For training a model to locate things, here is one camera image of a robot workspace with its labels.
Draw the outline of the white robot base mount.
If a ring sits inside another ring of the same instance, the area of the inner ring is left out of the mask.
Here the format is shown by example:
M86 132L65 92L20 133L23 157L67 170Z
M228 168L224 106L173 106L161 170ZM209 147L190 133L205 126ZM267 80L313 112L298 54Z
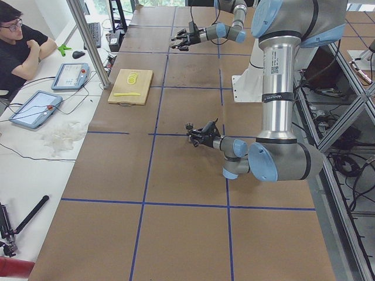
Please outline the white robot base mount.
M263 92L263 51L255 39L248 68L240 76L232 76L234 102L261 102Z

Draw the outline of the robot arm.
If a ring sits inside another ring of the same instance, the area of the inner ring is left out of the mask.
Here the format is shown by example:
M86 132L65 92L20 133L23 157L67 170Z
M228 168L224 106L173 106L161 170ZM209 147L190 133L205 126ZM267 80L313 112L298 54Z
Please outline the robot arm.
M262 130L248 145L222 136L213 121L189 129L191 142L224 153L223 176L252 173L260 181L305 180L322 170L323 156L297 141L292 131L297 48L338 41L345 29L346 1L258 1L251 25L263 52Z
M242 43L246 38L244 31L244 21L247 15L247 3L245 1L214 1L213 6L217 10L217 16L220 12L227 12L233 15L231 25L219 22L217 19L208 27L198 28L196 22L191 16L188 29L182 29L171 37L169 47L187 52L191 45L211 41L216 39L231 40Z

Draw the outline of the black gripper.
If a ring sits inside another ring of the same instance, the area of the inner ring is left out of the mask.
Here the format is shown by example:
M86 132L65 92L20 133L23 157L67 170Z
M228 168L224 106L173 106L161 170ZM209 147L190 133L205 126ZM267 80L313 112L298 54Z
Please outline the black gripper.
M221 134L217 128L208 131L189 129L187 136L190 137L190 142L195 148L199 145L205 145L210 148L218 148L220 146Z
M184 40L184 42L171 42L169 44L169 47L176 50L189 50L189 46L202 43L204 42L204 39L205 29L199 29L198 31L192 32L188 32L186 29L182 29L171 37L171 41Z

